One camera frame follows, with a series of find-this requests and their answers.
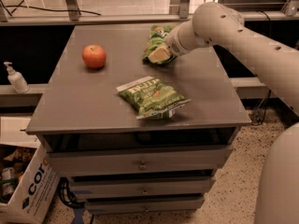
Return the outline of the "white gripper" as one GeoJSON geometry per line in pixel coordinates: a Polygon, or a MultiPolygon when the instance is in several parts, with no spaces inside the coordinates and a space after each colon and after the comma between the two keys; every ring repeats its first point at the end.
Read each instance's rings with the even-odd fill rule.
{"type": "Polygon", "coordinates": [[[166,44],[149,48],[148,59],[151,63],[167,61],[175,56],[185,55],[203,46],[203,39],[193,30],[192,21],[176,26],[167,36],[166,44]]]}

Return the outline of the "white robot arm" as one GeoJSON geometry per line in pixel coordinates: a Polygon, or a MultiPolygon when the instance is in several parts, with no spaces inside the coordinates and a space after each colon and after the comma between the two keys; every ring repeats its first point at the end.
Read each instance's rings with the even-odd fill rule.
{"type": "MultiPolygon", "coordinates": [[[[244,26],[241,14],[222,4],[199,6],[150,55],[152,63],[194,49],[227,49],[285,105],[299,113],[299,50],[244,26]]],[[[299,224],[299,123],[271,146],[259,182],[254,224],[299,224]]]]}

